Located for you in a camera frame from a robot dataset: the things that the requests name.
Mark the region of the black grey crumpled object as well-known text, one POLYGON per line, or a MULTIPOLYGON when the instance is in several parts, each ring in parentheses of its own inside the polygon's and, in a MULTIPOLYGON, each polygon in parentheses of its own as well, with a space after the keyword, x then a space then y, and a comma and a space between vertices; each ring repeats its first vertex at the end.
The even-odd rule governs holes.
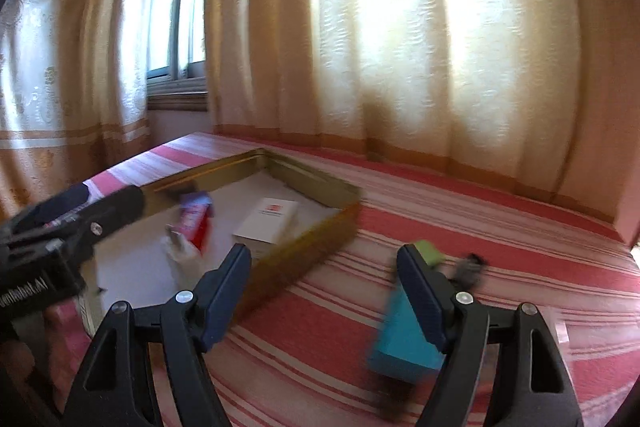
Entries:
POLYGON ((456 263, 454 274, 449 277, 449 282, 456 291, 472 293, 480 286, 483 274, 488 267, 488 262, 478 254, 469 253, 456 263))

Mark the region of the white cardboard box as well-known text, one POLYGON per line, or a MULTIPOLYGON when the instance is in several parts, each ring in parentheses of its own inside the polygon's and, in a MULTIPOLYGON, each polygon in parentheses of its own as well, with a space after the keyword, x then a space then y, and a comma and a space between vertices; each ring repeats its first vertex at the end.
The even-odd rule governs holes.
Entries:
POLYGON ((262 198, 235 229, 235 243, 245 245, 254 260, 269 256, 290 233, 297 219, 298 202, 262 198))

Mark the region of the cream patterned curtain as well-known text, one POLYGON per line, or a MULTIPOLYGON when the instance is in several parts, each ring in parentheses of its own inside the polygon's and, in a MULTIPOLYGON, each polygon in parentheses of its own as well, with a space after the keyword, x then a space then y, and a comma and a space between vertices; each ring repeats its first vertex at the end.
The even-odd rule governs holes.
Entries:
POLYGON ((205 0, 218 131, 606 221, 639 152, 639 0, 205 0))

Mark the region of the red snack box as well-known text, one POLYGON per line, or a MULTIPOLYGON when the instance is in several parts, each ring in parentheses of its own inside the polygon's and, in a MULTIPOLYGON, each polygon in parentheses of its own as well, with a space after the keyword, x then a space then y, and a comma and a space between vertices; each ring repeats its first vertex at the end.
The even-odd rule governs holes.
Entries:
POLYGON ((214 214, 214 202, 207 192, 194 192, 180 196, 180 215, 177 231, 200 254, 205 251, 205 246, 210 233, 210 219, 214 214))

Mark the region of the white charger adapter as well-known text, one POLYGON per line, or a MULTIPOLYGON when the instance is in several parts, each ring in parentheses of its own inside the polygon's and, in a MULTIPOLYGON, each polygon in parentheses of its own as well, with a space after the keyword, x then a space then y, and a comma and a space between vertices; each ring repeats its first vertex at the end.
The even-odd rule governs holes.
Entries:
POLYGON ((201 251, 173 227, 166 228, 162 245, 176 284, 181 289, 194 288, 205 273, 201 251))

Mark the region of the gold metal tray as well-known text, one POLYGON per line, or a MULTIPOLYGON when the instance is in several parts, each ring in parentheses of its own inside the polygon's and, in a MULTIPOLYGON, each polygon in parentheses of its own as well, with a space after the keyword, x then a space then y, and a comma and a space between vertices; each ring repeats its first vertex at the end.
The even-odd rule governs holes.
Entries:
POLYGON ((118 300, 144 307, 192 291, 234 244, 252 269, 238 317, 266 303, 356 234, 355 185, 272 150, 255 148, 142 185, 142 218, 96 246, 77 300, 93 334, 118 300))

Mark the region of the window frame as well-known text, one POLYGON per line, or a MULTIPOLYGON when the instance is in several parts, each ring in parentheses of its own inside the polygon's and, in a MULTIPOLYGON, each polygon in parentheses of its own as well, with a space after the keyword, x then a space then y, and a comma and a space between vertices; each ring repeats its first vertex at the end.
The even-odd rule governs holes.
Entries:
POLYGON ((206 109, 205 59, 204 0, 151 0, 148 109, 206 109))

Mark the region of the small green box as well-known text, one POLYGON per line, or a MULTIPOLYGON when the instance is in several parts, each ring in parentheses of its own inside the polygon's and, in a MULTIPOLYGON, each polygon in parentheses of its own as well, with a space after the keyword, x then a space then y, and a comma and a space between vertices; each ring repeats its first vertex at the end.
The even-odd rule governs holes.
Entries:
POLYGON ((438 267, 445 260, 445 256, 430 242, 420 239, 413 244, 416 250, 429 267, 438 267))

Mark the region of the teal toy building block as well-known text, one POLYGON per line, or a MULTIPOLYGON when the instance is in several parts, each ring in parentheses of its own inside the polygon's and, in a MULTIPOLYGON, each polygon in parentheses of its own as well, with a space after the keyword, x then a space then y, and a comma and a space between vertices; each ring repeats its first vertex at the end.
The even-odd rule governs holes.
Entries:
POLYGON ((368 356, 370 371, 420 384, 439 373, 442 361, 444 356, 425 340, 406 292, 397 282, 368 356))

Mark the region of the side lace curtain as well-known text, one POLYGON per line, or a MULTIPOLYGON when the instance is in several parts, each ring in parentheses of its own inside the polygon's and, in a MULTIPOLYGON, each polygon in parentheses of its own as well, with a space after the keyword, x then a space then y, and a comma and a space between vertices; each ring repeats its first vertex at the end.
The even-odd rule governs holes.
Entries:
POLYGON ((1 214, 149 145, 150 0, 6 0, 1 11, 1 214))

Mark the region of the red striped bedspread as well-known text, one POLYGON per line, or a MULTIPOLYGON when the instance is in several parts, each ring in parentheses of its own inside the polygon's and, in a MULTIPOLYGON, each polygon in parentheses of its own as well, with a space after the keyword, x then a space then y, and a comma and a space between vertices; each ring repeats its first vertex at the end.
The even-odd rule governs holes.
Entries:
POLYGON ((464 327, 480 375, 456 401, 480 426, 497 402, 492 377, 509 350, 530 355, 525 379, 559 364, 559 388, 582 425, 602 426, 639 375, 639 269, 608 225, 569 211, 337 153, 193 133, 108 168, 87 182, 101 198, 143 188, 140 221, 96 247, 94 316, 116 301, 160 306, 165 331, 183 331, 201 297, 180 285, 166 253, 180 192, 208 192, 212 229, 204 272, 246 242, 263 202, 292 202, 294 225, 252 251, 221 340, 180 375, 167 336, 145 343, 165 426, 204 421, 189 397, 222 408, 232 426, 379 426, 390 379, 410 395, 392 407, 411 426, 442 377, 464 327))

